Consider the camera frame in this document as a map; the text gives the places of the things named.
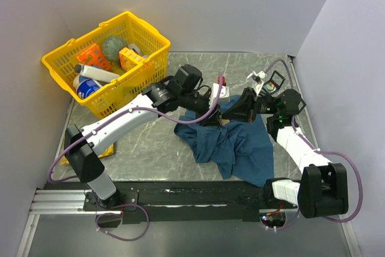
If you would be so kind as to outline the gold flower brooch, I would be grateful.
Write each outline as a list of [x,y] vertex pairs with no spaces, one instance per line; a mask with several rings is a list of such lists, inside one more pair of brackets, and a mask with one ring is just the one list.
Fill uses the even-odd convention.
[[222,118],[222,116],[219,116],[218,117],[218,122],[219,122],[219,124],[221,126],[225,126],[226,124],[228,124],[230,122],[230,120],[229,119],[224,119],[224,118]]

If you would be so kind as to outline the round pale green brooch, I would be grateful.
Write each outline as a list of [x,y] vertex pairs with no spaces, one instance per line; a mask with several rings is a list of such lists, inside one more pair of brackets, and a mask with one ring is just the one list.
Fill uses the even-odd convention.
[[268,82],[268,83],[266,83],[265,88],[266,88],[268,91],[274,91],[274,90],[276,89],[276,86],[275,86],[274,83]]

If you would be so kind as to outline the dark blue t-shirt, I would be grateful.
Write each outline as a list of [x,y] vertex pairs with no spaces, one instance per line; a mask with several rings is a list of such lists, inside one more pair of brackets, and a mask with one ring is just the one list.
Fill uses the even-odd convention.
[[178,123],[174,134],[197,164],[215,163],[223,179],[235,176],[263,187],[274,177],[273,145],[260,115],[252,123],[232,120],[220,127]]

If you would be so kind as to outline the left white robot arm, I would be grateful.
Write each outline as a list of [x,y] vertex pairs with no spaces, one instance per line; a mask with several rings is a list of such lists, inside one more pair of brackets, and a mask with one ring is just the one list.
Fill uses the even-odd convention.
[[173,76],[146,87],[130,103],[108,117],[79,129],[66,129],[64,155],[76,177],[96,194],[96,200],[106,210],[121,202],[120,193],[105,170],[99,155],[128,132],[158,117],[169,118],[168,113],[181,107],[193,111],[194,123],[212,119],[219,112],[218,100],[223,76],[209,95],[199,94],[201,71],[189,64],[181,66]]

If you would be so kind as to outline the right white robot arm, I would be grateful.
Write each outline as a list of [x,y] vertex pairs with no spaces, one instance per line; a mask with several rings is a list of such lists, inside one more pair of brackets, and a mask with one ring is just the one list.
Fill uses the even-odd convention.
[[332,163],[302,135],[293,118],[306,106],[301,94],[286,89],[278,96],[245,88],[236,103],[223,114],[226,120],[251,123],[258,114],[267,114],[266,129],[273,140],[289,154],[301,172],[301,180],[267,180],[263,202],[270,208],[283,201],[298,207],[305,218],[341,215],[348,211],[347,170]]

